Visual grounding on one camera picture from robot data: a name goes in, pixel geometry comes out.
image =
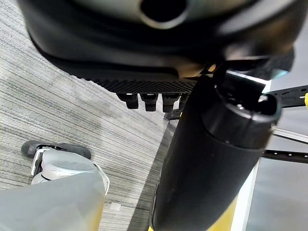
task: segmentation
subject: gray striped carpet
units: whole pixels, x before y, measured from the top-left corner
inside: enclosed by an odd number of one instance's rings
[[[31,44],[14,1],[0,0],[0,189],[28,185],[27,140],[87,146],[109,176],[100,230],[147,229],[150,202],[176,122],[158,111],[129,110],[117,96],[69,76]],[[112,202],[121,204],[111,210]]]

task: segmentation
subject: metal frame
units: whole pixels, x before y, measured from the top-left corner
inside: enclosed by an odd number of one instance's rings
[[[282,108],[286,107],[301,107],[305,106],[305,94],[308,93],[308,85],[286,88],[282,90],[275,90],[268,92],[281,99]],[[175,109],[172,112],[166,113],[165,120],[180,119],[183,107],[181,109]]]

